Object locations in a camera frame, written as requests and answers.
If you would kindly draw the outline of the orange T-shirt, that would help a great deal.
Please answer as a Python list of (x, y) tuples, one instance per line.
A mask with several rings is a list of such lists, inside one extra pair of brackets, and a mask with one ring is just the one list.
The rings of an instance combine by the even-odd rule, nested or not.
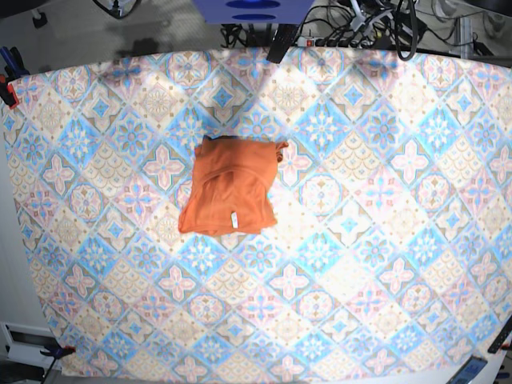
[[(190, 196), (178, 219), (182, 234), (258, 234), (277, 219), (268, 198), (288, 142), (204, 136), (194, 149)], [(236, 212), (239, 228), (232, 227)]]

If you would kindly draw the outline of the white garment label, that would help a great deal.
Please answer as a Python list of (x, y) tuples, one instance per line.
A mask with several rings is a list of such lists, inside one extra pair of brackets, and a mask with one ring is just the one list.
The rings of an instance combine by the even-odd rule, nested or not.
[(232, 224), (232, 227), (235, 228), (235, 229), (238, 229), (239, 228), (239, 224), (238, 224), (238, 215), (236, 212), (232, 212), (231, 215), (230, 215), (230, 219), (231, 219), (231, 224)]

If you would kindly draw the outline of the patterned blue tile tablecloth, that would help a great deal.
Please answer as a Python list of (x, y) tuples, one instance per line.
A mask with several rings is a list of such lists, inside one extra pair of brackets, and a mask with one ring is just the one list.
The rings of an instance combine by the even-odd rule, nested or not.
[[(511, 72), (333, 48), (124, 58), (13, 82), (18, 228), (66, 374), (380, 378), (511, 316)], [(288, 146), (260, 234), (180, 234), (194, 148)]]

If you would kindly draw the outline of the orange black clamp bottom left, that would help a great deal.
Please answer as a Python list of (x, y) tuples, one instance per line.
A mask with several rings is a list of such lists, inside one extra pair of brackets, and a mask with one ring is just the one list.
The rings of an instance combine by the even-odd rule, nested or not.
[(50, 367), (46, 370), (46, 372), (42, 376), (41, 384), (44, 384), (48, 379), (49, 374), (53, 370), (57, 361), (61, 360), (64, 357), (70, 356), (76, 352), (76, 348), (73, 346), (44, 346), (43, 350), (40, 350), (40, 355), (48, 358), (52, 358), (52, 362)]

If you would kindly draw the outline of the red black clamp left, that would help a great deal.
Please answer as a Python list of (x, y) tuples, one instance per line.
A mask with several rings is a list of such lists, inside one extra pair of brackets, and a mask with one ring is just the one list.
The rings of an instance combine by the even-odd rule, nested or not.
[(6, 76), (3, 74), (0, 75), (0, 97), (10, 109), (15, 108), (19, 104), (13, 86), (8, 83)]

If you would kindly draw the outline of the smartphone with blue screen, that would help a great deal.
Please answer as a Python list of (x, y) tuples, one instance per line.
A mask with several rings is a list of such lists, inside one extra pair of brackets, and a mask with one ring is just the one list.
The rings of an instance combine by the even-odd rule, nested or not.
[(486, 367), (488, 361), (477, 356), (470, 356), (447, 384), (470, 384)]

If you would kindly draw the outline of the black clamp bottom right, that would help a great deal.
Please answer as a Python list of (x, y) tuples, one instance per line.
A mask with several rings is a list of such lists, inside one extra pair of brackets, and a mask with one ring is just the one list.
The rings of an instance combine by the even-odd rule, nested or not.
[(489, 348), (487, 349), (488, 354), (496, 354), (500, 350), (509, 350), (510, 348), (505, 345), (505, 341), (511, 333), (511, 323), (508, 322), (504, 325), (498, 336), (493, 340)]

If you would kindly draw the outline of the black mount post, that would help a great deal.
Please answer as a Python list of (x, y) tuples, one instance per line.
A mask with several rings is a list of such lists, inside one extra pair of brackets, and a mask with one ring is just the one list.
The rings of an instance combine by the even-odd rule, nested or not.
[(279, 24), (270, 44), (266, 60), (268, 62), (279, 64), (285, 57), (288, 49), (294, 43), (299, 25), (296, 24)]

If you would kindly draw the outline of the blue handled clamp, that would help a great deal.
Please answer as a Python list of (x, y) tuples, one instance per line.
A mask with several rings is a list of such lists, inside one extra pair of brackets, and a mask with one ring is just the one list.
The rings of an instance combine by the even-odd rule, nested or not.
[(7, 77), (11, 80), (28, 76), (30, 72), (25, 68), (22, 56), (17, 47), (1, 47), (1, 56), (5, 62)]

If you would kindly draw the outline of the white window frame rail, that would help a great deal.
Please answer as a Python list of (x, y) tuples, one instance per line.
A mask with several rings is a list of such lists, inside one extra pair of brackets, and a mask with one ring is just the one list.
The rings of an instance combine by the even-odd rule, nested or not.
[(53, 359), (43, 356), (41, 351), (46, 345), (56, 345), (57, 340), (50, 330), (41, 327), (22, 326), (1, 322), (1, 342), (7, 352), (7, 358), (13, 362), (49, 368)]

